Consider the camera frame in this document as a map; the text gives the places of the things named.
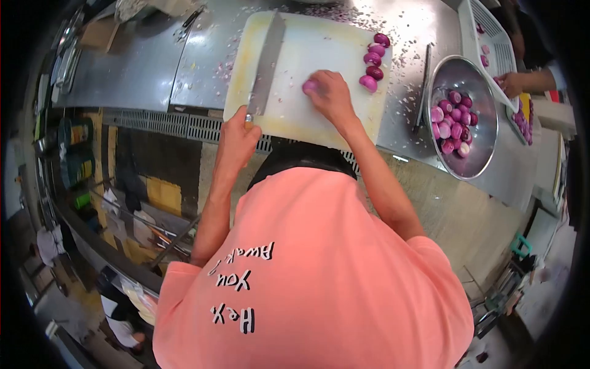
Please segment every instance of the knife blade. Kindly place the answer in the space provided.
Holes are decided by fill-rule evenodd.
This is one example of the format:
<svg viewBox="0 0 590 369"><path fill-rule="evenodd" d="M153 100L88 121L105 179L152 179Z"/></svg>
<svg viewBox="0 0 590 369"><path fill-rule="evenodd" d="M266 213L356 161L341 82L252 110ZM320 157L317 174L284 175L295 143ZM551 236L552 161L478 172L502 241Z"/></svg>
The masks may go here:
<svg viewBox="0 0 590 369"><path fill-rule="evenodd" d="M252 90L248 95L248 108L245 120L246 129L252 128L254 115L263 115L266 110L270 87L273 84L275 66L278 55L281 52L283 36L285 34L285 21L278 11L274 11L268 31L264 39L264 45L258 59L258 67Z"/></svg>

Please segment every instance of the floor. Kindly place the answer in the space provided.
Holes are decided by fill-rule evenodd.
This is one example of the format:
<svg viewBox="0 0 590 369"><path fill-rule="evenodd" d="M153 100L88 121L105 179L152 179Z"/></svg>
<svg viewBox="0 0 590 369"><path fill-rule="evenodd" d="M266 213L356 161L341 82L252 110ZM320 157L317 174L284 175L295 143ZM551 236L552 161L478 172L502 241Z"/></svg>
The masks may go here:
<svg viewBox="0 0 590 369"><path fill-rule="evenodd" d="M100 112L86 115L93 118L97 133L94 143L97 168L107 167L96 171L95 181L102 181L107 172L111 177L116 175L118 185L123 177L129 182L129 177L136 176L135 182L145 186L142 193L156 207L187 219L202 211L211 184L216 145L112 126L106 128L101 125ZM418 161L401 162L386 152L381 155L408 194L426 233L445 252L460 279L468 278L464 273L467 268L480 286L488 286L506 259L507 247L525 215L431 166ZM240 196L265 158L254 154L240 172L231 196L231 220ZM124 176L121 168L126 170ZM364 190L362 178L359 185ZM103 186L97 188L97 192L101 191ZM99 197L94 196L93 201L99 209ZM102 223L104 214L101 213L99 210ZM103 237L116 247L110 232L106 231ZM138 263L152 257L132 241L125 242L123 248Z"/></svg>

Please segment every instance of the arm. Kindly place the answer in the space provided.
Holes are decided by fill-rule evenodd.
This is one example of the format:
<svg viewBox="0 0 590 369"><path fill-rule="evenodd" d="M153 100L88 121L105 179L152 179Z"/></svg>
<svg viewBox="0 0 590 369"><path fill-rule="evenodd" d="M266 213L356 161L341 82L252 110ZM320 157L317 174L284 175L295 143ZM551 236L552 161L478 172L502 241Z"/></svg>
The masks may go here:
<svg viewBox="0 0 590 369"><path fill-rule="evenodd" d="M312 102L344 137L360 167L369 197L381 220L402 239L424 236L424 229L404 189L395 178L355 115L348 86L339 73L318 71L312 76L318 92L306 90Z"/></svg>
<svg viewBox="0 0 590 369"><path fill-rule="evenodd" d="M254 126L246 130L246 106L221 125L221 137L209 196L201 214L191 253L191 264L203 267L219 250L230 232L231 189L238 173L245 167L256 149L262 131Z"/></svg>
<svg viewBox="0 0 590 369"><path fill-rule="evenodd" d="M530 73L507 73L501 77L500 87L509 99L523 92L545 92L557 88L553 73L549 68Z"/></svg>

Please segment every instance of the white tray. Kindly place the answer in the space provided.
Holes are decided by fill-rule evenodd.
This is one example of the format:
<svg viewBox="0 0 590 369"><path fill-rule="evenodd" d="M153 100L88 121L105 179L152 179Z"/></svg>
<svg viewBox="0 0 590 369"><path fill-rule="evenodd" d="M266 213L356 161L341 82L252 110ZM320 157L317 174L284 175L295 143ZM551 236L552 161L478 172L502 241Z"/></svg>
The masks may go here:
<svg viewBox="0 0 590 369"><path fill-rule="evenodd" d="M504 91L494 81L504 73L516 72L516 59L510 37L502 28L498 20L478 0L463 0L459 5L459 25L461 26L461 40L463 42L463 56L471 60L483 72L496 101L518 112L518 98L508 99ZM480 24L484 34L478 34L476 25ZM483 51L481 46L487 45L489 66L484 67L481 62Z"/></svg>

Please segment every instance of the hand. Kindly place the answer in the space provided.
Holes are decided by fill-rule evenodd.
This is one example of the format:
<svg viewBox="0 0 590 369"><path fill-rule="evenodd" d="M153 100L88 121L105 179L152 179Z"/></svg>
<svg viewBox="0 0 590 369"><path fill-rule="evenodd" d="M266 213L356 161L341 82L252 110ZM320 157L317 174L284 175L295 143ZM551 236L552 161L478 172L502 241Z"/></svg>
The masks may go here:
<svg viewBox="0 0 590 369"><path fill-rule="evenodd" d="M259 126L247 130L244 126L245 119L246 105L242 105L233 117L221 125L214 175L217 173L236 177L256 150L262 130Z"/></svg>
<svg viewBox="0 0 590 369"><path fill-rule="evenodd" d="M525 58L525 39L522 37L522 33L511 34L510 40L512 40L512 48L514 49L514 56L519 60Z"/></svg>
<svg viewBox="0 0 590 369"><path fill-rule="evenodd" d="M526 73L506 73L498 78L500 88L509 99L516 97L525 89Z"/></svg>
<svg viewBox="0 0 590 369"><path fill-rule="evenodd" d="M350 126L362 127L352 107L348 85L340 73L319 70L309 79L317 81L319 87L316 91L305 90L304 93L311 98L313 106L336 127L342 136L345 136L345 131Z"/></svg>

